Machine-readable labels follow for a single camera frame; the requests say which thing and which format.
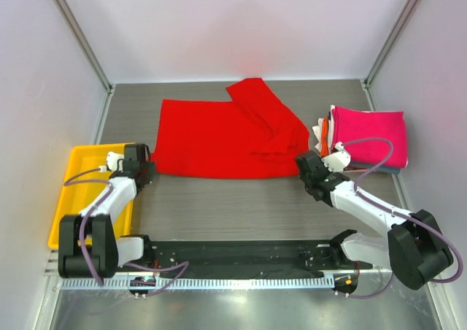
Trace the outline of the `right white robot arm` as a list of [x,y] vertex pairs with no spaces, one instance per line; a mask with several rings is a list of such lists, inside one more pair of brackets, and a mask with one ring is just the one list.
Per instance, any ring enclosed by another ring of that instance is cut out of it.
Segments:
[[442,234],[435,217],[426,210],[410,212],[371,195],[338,172],[346,152],[324,158],[313,150],[295,159],[306,192],[316,201],[342,210],[363,221],[385,239],[382,259],[407,288],[418,290],[453,264],[453,279],[459,278],[463,262],[459,252]]

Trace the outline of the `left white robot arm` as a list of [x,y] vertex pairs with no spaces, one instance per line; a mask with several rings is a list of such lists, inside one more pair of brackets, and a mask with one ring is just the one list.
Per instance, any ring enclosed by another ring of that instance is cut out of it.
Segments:
[[58,222],[58,273],[64,279],[93,278],[98,285],[131,263],[144,272],[155,262],[147,235],[118,237],[114,223],[155,177],[155,162],[144,143],[126,143],[121,152],[109,151],[105,163],[76,173],[64,187],[102,184],[104,188],[78,213]]

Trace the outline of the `red t shirt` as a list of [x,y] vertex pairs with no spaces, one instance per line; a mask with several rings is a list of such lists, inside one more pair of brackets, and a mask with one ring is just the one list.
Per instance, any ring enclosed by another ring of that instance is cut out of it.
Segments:
[[152,159],[158,172],[209,179],[268,179],[298,173],[309,149],[304,123],[261,78],[226,88],[230,101],[165,99]]

